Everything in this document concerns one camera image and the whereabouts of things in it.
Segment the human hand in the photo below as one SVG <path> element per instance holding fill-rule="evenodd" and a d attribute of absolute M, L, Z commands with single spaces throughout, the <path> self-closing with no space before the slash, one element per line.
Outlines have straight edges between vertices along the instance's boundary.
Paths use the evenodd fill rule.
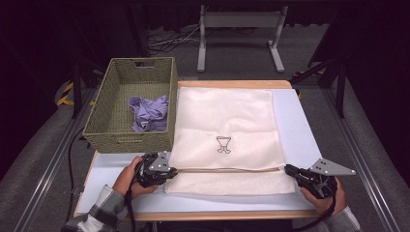
<path fill-rule="evenodd" d="M 347 207 L 346 193 L 341 186 L 340 180 L 335 178 L 337 181 L 337 192 L 336 192 L 336 205 L 335 210 L 332 215 L 344 210 Z M 306 188 L 301 188 L 301 193 L 304 195 L 305 199 L 312 203 L 316 207 L 316 212 L 319 215 L 323 215 L 331 206 L 333 198 L 317 199 L 314 195 L 310 193 Z"/>
<path fill-rule="evenodd" d="M 129 189 L 135 167 L 141 161 L 142 161 L 141 157 L 135 157 L 129 166 L 124 167 L 123 171 L 121 171 L 120 175 L 118 176 L 112 188 L 116 190 L 117 192 L 119 192 L 121 195 L 125 196 Z M 141 194 L 152 193 L 157 188 L 158 186 L 150 186 L 150 187 L 144 188 L 138 182 L 135 182 L 132 185 L 132 199 L 136 198 L 137 196 Z"/>

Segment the basket handle hole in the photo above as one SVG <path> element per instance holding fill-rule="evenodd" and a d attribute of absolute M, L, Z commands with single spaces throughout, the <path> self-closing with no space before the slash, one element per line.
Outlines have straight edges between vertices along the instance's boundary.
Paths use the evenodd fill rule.
<path fill-rule="evenodd" d="M 142 61 L 142 62 L 135 62 L 135 65 L 137 68 L 154 68 L 155 67 L 155 62 L 154 61 Z"/>

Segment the dark background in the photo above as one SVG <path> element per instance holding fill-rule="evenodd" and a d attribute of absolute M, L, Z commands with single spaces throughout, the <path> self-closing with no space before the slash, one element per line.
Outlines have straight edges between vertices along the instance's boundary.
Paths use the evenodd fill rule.
<path fill-rule="evenodd" d="M 405 165 L 410 155 L 410 28 L 407 4 L 368 1 L 355 17 L 363 20 L 346 61 L 347 77 L 366 115 L 398 172 L 410 184 Z M 329 23 L 334 9 L 290 7 L 286 26 Z M 146 40 L 133 27 L 178 31 L 198 22 L 198 6 L 67 6 L 53 1 L 3 2 L 0 7 L 0 176 L 9 169 L 25 144 L 55 112 L 55 93 L 72 77 L 74 61 L 81 78 L 95 85 L 92 69 L 103 70 L 113 57 L 144 56 Z M 324 37 L 315 61 L 335 56 L 344 41 L 346 25 Z"/>

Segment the sleeve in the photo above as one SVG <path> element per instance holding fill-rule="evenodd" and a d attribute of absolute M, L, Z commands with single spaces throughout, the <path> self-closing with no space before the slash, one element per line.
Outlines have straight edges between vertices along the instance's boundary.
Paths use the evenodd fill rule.
<path fill-rule="evenodd" d="M 317 232 L 362 232 L 359 222 L 349 207 L 317 224 Z"/>
<path fill-rule="evenodd" d="M 90 212 L 67 221 L 61 228 L 61 232 L 116 232 L 118 215 L 122 213 L 124 209 L 124 196 L 109 186 L 104 186 L 96 204 L 94 204 Z"/>

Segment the black cable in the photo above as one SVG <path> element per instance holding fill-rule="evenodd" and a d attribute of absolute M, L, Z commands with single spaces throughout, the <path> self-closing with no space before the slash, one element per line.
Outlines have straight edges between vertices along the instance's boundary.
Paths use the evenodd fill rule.
<path fill-rule="evenodd" d="M 165 34 L 165 32 L 161 32 L 161 33 L 157 33 L 157 34 L 154 34 L 154 35 L 151 35 L 149 38 L 148 38 L 148 40 L 150 40 L 151 38 L 153 38 L 156 42 L 157 42 L 157 44 L 159 44 L 159 43 L 167 43 L 167 42 L 173 42 L 173 41 L 175 41 L 176 39 L 179 39 L 180 37 L 181 37 L 181 33 L 172 33 L 172 34 L 170 34 L 170 35 L 168 35 L 168 37 L 165 39 L 162 35 L 163 34 Z M 155 39 L 155 37 L 156 36 L 158 36 L 158 37 L 161 37 L 161 40 L 160 41 L 157 41 L 157 39 Z"/>
<path fill-rule="evenodd" d="M 75 142 L 75 139 L 78 137 L 78 135 L 83 130 L 84 128 L 82 128 L 78 133 L 75 134 L 72 142 L 70 143 L 70 147 L 69 147 L 69 169 L 70 169 L 71 192 L 70 192 L 70 204 L 69 204 L 69 210 L 67 211 L 66 222 L 69 221 L 70 219 L 70 215 L 72 213 L 72 207 L 73 207 L 74 178 L 73 178 L 73 168 L 72 168 L 72 147 Z"/>
<path fill-rule="evenodd" d="M 332 215 L 332 213 L 333 213 L 334 210 L 335 210 L 335 205 L 336 205 L 336 193 L 335 193 L 335 192 L 332 192 L 332 190 L 331 190 L 328 186 L 325 186 L 325 187 L 329 190 L 329 192 L 330 192 L 331 195 L 332 195 L 332 199 L 333 199 L 332 204 L 329 206 L 329 209 L 326 210 L 325 213 L 323 213 L 323 215 L 321 215 L 321 216 L 320 216 L 319 218 L 317 218 L 315 221 L 313 221 L 313 222 L 311 222 L 311 223 L 309 223 L 309 224 L 307 224 L 307 225 L 305 225 L 305 226 L 302 226 L 302 227 L 300 227 L 300 228 L 294 228 L 293 231 L 304 231 L 304 230 L 310 229 L 311 227 L 313 227 L 314 225 L 318 224 L 318 223 L 319 223 L 320 221 L 322 221 L 323 219 L 325 219 L 325 218 L 327 218 L 327 217 L 329 217 L 329 216 Z"/>
<path fill-rule="evenodd" d="M 164 39 L 163 36 L 161 36 L 162 40 L 157 41 L 155 39 L 156 36 L 159 36 L 160 34 L 155 34 L 151 36 L 150 38 L 154 39 L 155 43 L 151 43 L 148 46 L 148 50 L 154 51 L 155 53 L 150 53 L 150 55 L 157 55 L 160 52 L 170 52 L 173 49 L 175 49 L 177 46 L 182 45 L 182 44 L 187 44 L 191 42 L 193 39 L 190 37 L 194 38 L 196 34 L 198 33 L 198 28 L 191 32 L 186 32 L 185 35 L 183 33 L 173 33 L 168 36 L 168 38 Z M 152 48 L 150 46 L 160 46 L 160 48 Z"/>
<path fill-rule="evenodd" d="M 163 36 L 160 33 L 150 36 L 147 40 L 148 44 L 156 44 L 156 43 L 161 43 L 161 42 L 164 42 L 164 41 L 165 41 L 165 39 L 163 38 Z"/>

